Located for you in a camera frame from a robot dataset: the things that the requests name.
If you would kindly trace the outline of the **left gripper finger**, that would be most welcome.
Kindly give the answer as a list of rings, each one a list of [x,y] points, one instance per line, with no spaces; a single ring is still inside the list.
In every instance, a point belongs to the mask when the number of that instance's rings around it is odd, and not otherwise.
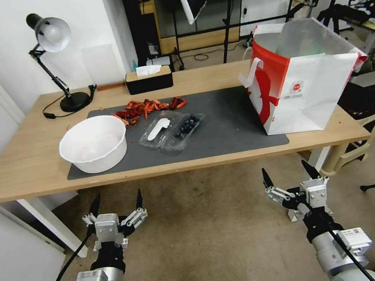
[[[95,199],[92,201],[88,213],[85,214],[82,217],[82,221],[86,225],[90,226],[90,225],[94,225],[95,224],[95,222],[97,220],[97,216],[98,216],[98,210],[99,210],[99,206],[100,206],[100,201],[101,201],[101,196],[100,196],[100,194],[98,194],[98,195],[96,195]]]
[[[148,216],[148,211],[144,207],[144,201],[140,189],[137,190],[135,205],[135,210],[130,213],[127,218],[121,221],[121,227],[139,227]]]

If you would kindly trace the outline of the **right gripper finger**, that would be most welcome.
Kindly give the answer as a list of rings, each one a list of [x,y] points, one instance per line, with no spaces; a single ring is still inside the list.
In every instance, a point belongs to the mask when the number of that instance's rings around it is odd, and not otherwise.
[[[326,186],[329,178],[323,177],[320,175],[320,173],[315,169],[313,166],[311,166],[308,162],[305,160],[302,160],[302,166],[304,167],[305,171],[307,172],[310,179],[306,181],[306,188],[316,188],[317,186]]]
[[[293,193],[276,187],[264,168],[261,168],[261,172],[266,197],[278,203],[288,202],[295,198],[296,195],[294,195]]]

